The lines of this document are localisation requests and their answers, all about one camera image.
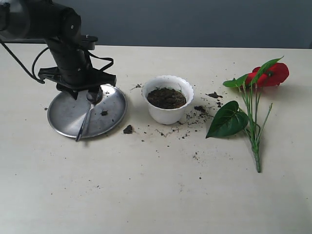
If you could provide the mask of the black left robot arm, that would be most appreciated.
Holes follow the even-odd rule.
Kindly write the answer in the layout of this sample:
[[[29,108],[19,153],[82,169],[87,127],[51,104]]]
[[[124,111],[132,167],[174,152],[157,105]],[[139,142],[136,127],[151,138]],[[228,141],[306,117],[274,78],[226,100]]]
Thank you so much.
[[[105,72],[114,64],[112,58],[105,58],[109,64],[101,69],[92,66],[91,51],[98,38],[81,34],[81,17],[73,8],[51,0],[2,0],[0,34],[6,39],[44,40],[56,66],[27,74],[41,84],[46,79],[55,82],[57,90],[74,99],[81,91],[116,84],[116,76]]]

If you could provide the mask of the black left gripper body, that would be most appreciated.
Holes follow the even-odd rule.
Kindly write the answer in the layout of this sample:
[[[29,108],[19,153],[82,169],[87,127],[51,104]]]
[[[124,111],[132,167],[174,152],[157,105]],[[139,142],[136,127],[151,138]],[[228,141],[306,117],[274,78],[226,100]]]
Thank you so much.
[[[75,92],[103,84],[116,85],[115,75],[93,68],[90,64],[69,70],[59,67],[41,68],[39,77],[57,83],[58,89],[68,89]]]

